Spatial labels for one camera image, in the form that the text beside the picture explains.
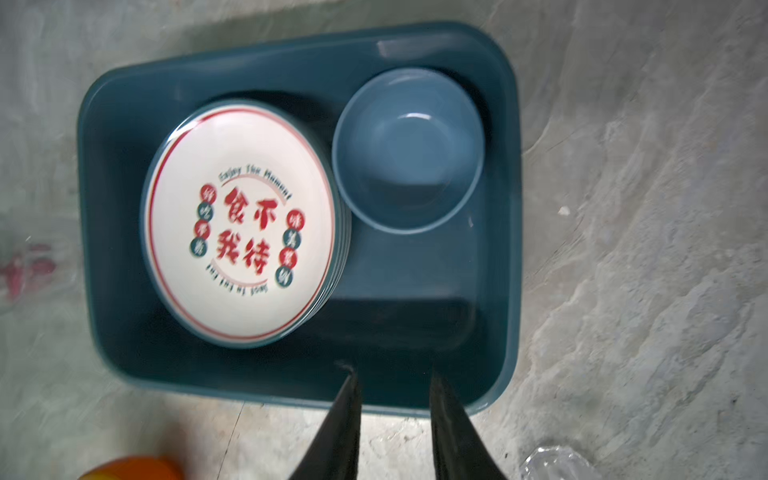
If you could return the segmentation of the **blue shallow bowl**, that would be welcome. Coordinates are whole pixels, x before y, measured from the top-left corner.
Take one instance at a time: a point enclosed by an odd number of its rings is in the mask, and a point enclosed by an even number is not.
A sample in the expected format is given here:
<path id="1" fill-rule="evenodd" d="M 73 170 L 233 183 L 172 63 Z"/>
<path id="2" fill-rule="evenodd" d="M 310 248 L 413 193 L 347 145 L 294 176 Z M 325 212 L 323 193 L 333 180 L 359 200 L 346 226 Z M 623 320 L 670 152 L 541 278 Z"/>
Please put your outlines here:
<path id="1" fill-rule="evenodd" d="M 455 216 L 484 158 L 475 103 L 455 80 L 426 68 L 368 80 L 345 105 L 332 141 L 346 204 L 372 228 L 395 235 L 423 233 Z"/>

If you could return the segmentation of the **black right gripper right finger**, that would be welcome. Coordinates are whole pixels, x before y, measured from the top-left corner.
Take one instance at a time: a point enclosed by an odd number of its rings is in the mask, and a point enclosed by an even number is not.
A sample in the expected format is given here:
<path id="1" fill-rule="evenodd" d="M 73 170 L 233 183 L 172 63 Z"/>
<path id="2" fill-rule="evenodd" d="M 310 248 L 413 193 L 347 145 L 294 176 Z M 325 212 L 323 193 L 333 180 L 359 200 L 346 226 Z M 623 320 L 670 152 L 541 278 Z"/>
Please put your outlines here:
<path id="1" fill-rule="evenodd" d="M 433 372 L 429 388 L 437 479 L 506 479 L 447 380 Z"/>

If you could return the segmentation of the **orange shallow bowl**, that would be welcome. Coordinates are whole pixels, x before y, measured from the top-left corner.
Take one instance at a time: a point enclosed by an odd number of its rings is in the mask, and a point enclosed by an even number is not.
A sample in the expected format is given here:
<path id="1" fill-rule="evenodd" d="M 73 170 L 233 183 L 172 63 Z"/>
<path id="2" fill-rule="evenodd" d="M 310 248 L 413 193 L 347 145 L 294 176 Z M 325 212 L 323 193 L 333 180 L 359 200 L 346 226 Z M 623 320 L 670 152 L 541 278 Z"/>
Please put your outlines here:
<path id="1" fill-rule="evenodd" d="M 99 465 L 79 480 L 183 480 L 184 473 L 173 461 L 156 457 L 127 457 Z"/>

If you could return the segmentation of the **white plate red green circles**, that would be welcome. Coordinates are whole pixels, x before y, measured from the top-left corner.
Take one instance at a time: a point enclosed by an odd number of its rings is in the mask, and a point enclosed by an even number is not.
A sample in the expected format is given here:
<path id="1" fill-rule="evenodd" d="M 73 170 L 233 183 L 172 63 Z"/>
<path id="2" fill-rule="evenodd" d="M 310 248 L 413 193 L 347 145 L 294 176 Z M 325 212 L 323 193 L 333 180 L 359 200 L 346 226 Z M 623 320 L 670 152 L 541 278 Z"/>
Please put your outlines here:
<path id="1" fill-rule="evenodd" d="M 351 240 L 330 153 L 263 102 L 212 102 L 158 149 L 140 209 L 144 259 L 170 314 L 233 349 L 307 323 L 341 280 Z"/>

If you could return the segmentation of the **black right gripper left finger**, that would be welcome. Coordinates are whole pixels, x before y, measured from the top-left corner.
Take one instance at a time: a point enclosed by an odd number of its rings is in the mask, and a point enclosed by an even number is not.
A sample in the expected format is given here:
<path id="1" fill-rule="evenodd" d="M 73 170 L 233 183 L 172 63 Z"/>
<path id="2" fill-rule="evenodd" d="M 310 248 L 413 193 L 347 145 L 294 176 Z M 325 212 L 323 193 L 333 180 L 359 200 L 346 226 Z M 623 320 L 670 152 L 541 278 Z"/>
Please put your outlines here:
<path id="1" fill-rule="evenodd" d="M 362 391 L 351 372 L 290 479 L 356 479 L 361 414 Z"/>

